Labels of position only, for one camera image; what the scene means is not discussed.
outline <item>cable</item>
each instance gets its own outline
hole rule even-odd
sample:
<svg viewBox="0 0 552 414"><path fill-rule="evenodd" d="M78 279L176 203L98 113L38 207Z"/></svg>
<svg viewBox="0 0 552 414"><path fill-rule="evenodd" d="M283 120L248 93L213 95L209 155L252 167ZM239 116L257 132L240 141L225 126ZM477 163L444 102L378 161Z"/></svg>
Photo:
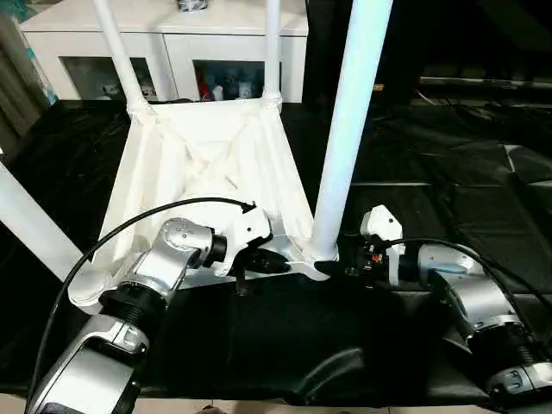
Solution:
<svg viewBox="0 0 552 414"><path fill-rule="evenodd" d="M418 96L420 96L425 102L427 102L428 104L430 105L436 105L436 103L434 101L432 101L431 99L429 99L428 97L426 97L422 92L420 92L418 89L416 89L416 93L418 94Z"/></svg>
<svg viewBox="0 0 552 414"><path fill-rule="evenodd" d="M160 207L156 207L154 209L145 211L138 216L135 216L123 224L115 227L112 229L107 235L102 237L100 240L97 241L97 243L92 246L90 250L88 250L86 253L82 255L82 257L75 263L75 265L72 267L71 271L67 274L67 278L63 282L63 286L61 287L60 292L58 293L58 296L56 297L55 301L53 302L53 307L50 310L50 313L48 315L46 328L44 329L44 333L42 334L41 338L41 344L38 348L38 353L36 355L36 360L34 361L34 371L33 376L31 378L31 383L28 388L28 396L27 396L27 402L25 403L25 413L28 414L30 409L30 403L31 398L35 394L36 386L38 385L38 381L41 377L41 371L42 371L42 364L44 360L44 355L46 353L47 349L47 339L50 336L50 333L52 331L53 327L53 320L55 318L55 314L58 311L58 308L60 307L61 301L63 300L64 296L67 293L67 289L69 288L69 285L71 284L72 280L77 275L78 270L84 265L84 263L89 260L92 255L100 249L106 242L111 240L113 237L121 233L123 230L125 230L127 227L130 227L131 225L139 222L140 220L143 220L144 218L147 218L149 216L152 216L154 214L160 213L165 210L170 210L174 207L179 207L181 205L187 205L187 204L196 204L196 203L226 203L226 204L234 204L243 210L244 213L251 211L255 208L253 204L247 204L243 203L241 201L233 200L231 198L222 198L222 197L202 197L202 198L189 198L187 200L181 200L181 201L175 201L174 203L169 203L165 205L161 205Z"/></svg>
<svg viewBox="0 0 552 414"><path fill-rule="evenodd" d="M523 320L524 324L527 327L529 327L529 325L527 324L527 321L524 320L525 318L523 317L523 313L519 310L510 288L506 286L505 282L495 271L495 269L502 272L506 277L518 282L520 285L523 285L533 296L535 296L541 302L541 304L543 304L543 306L547 309L547 311L550 311L552 313L552 303L550 303L550 301L548 301L541 293L539 293L539 291L535 287L533 287L531 283L524 280L520 276L516 275L513 271L507 269L506 267L503 267L495 260L489 260L484 257L481 257L476 253L474 253L469 248L466 248L458 243L454 243L452 241L447 241L443 239L437 239L435 237L405 237L397 240L384 241L383 244L385 248L389 248L390 246L395 246L397 244L406 244L406 243L439 244L442 246L446 246L448 248L453 248L454 250L457 250L465 254L466 256L470 257L471 259L475 260L488 273L489 277L499 286L499 288L502 290L502 292L510 301L511 305L514 307L518 316Z"/></svg>

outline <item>table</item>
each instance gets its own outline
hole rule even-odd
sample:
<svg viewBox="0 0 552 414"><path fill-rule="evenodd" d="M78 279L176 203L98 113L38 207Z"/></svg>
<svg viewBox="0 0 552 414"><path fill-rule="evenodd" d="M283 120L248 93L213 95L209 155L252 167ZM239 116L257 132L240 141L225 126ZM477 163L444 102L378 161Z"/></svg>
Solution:
<svg viewBox="0 0 552 414"><path fill-rule="evenodd" d="M330 119L299 104L282 111L311 208ZM59 102L7 160L81 249L99 233L128 127L121 103ZM549 295L551 127L552 114L541 110L371 110L342 232L355 232L366 210L385 203L405 235L474 245ZM24 394L60 283L5 229L0 246L0 392ZM154 344L142 394L296 405L488 404L467 355L442 339L450 330L445 312L413 275L394 292L302 275L256 280L245 298L232 285L181 291ZM549 315L521 286L511 288L537 334L548 337ZM66 308L52 359L85 320Z"/></svg>

